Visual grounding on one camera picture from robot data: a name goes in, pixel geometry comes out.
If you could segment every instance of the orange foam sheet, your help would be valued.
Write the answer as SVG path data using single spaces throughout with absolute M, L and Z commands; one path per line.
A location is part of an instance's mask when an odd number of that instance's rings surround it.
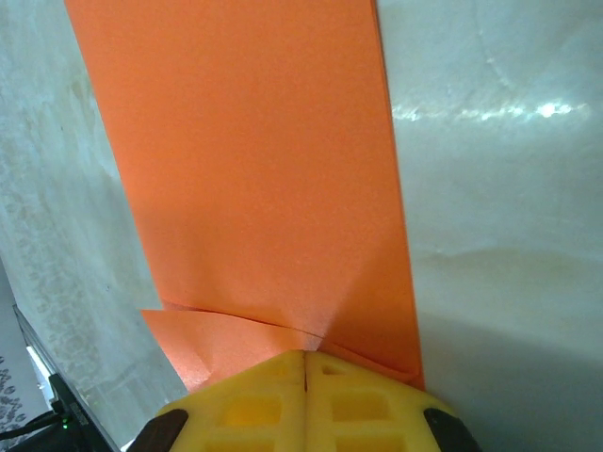
M 170 340 L 182 360 L 203 344 L 199 380 L 226 375 L 232 347 L 289 348 L 267 345 L 280 328 L 420 385 L 373 2 L 66 3 L 159 296 L 184 310 L 147 315 L 172 362 Z

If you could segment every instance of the black corner piece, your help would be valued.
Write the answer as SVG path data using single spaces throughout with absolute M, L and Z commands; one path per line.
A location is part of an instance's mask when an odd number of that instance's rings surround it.
M 442 452 L 482 452 L 463 421 L 437 408 L 423 412 Z
M 188 413 L 184 410 L 171 410 L 151 419 L 128 452 L 170 452 L 187 419 Z

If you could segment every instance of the white textured surface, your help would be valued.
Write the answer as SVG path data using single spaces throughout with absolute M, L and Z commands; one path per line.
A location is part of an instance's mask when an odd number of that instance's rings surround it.
M 484 450 L 603 450 L 603 2 L 380 13 L 428 388 Z
M 603 450 L 603 2 L 379 5 L 429 388 L 485 450 Z M 182 390 L 155 290 L 64 7 L 0 44 L 2 257 L 123 444 Z

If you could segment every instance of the gray surface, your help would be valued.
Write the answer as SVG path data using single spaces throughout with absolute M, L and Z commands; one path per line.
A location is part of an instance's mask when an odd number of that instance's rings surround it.
M 14 297 L 0 261 L 0 432 L 48 411 L 12 309 Z M 23 438 L 0 441 L 0 451 Z
M 159 302 L 58 0 L 0 1 L 0 150 L 15 298 L 123 445 L 185 388 L 138 312 Z
M 603 2 L 381 0 L 429 388 L 489 451 L 603 450 Z M 122 444 L 183 391 L 58 0 L 0 1 L 0 239 Z

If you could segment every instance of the yellow plastic object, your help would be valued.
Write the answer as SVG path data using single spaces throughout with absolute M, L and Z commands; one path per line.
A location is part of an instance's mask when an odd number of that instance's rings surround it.
M 171 452 L 439 452 L 410 386 L 320 352 L 289 351 L 166 406 L 188 420 Z

